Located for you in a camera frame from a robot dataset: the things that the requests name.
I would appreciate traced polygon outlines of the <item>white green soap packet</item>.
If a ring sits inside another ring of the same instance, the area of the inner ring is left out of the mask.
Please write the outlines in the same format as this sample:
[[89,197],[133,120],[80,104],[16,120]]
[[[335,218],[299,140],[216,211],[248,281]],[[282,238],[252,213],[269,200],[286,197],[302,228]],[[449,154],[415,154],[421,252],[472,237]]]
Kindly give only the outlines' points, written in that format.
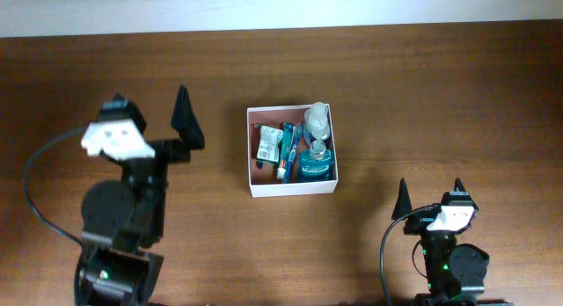
[[280,162],[280,145],[283,131],[269,126],[260,127],[260,142],[256,158],[262,163],[278,164]]

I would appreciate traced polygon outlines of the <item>blue white toothbrush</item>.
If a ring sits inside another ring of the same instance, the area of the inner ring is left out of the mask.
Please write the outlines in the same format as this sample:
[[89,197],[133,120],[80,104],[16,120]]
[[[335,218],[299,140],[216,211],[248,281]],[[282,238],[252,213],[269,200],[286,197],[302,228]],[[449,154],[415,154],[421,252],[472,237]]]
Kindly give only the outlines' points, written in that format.
[[289,159],[288,159],[288,164],[286,166],[286,172],[283,178],[282,183],[283,184],[288,184],[290,176],[291,176],[291,171],[292,171],[292,166],[293,163],[295,162],[296,159],[296,152],[297,152],[297,146],[298,146],[298,142],[300,137],[303,134],[303,123],[299,123],[296,125],[295,129],[294,129],[294,134],[293,134],[293,141],[292,141],[292,145],[291,145],[291,150],[289,152]]

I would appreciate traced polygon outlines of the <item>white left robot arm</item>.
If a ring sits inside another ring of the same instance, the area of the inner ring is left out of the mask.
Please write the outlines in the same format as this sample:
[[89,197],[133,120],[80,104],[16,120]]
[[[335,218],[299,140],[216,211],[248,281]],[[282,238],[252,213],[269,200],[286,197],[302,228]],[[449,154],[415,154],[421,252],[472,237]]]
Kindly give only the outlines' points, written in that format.
[[98,182],[82,201],[77,305],[148,304],[164,262],[149,249],[164,235],[168,168],[205,146],[186,86],[179,87],[171,126],[177,137],[145,140],[140,109],[116,94],[84,131],[87,155],[120,166],[121,176]]

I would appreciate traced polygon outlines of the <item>blue mouthwash bottle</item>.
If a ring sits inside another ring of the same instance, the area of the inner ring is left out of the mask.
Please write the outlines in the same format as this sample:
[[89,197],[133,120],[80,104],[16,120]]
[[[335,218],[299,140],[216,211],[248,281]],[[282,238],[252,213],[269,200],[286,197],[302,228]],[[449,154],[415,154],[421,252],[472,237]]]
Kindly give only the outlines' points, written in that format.
[[312,142],[307,150],[299,153],[297,181],[307,183],[330,180],[334,160],[333,151],[324,142]]

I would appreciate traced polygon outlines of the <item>green toothpaste tube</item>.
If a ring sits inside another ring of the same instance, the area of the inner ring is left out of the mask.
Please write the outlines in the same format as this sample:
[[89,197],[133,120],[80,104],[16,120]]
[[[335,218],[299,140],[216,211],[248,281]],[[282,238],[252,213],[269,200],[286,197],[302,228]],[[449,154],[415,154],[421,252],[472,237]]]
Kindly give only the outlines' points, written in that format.
[[289,122],[283,123],[283,136],[281,140],[280,148],[280,162],[277,169],[276,177],[279,180],[284,180],[287,166],[289,162],[289,153],[291,151],[291,146],[294,137],[295,125]]

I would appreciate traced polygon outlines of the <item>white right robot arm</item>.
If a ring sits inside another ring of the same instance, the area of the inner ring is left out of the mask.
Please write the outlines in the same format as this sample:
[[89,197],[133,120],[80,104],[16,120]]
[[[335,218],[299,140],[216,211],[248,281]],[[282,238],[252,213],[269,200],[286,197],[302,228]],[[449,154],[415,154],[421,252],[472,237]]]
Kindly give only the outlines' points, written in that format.
[[391,215],[388,236],[400,222],[407,236],[417,236],[422,249],[428,292],[417,294],[414,305],[507,305],[504,300],[481,300],[490,256],[473,244],[460,244],[457,236],[471,227],[479,211],[471,195],[457,178],[442,199],[413,208],[406,181],[399,181],[398,198]]

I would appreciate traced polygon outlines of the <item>clear sanitizer bottle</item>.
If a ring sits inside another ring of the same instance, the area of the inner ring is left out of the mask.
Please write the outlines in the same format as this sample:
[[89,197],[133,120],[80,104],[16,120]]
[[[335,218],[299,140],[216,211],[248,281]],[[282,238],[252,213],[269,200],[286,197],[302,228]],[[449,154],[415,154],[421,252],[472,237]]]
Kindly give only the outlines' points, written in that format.
[[303,135],[307,143],[314,141],[326,142],[331,136],[328,120],[328,107],[325,103],[313,104],[304,114]]

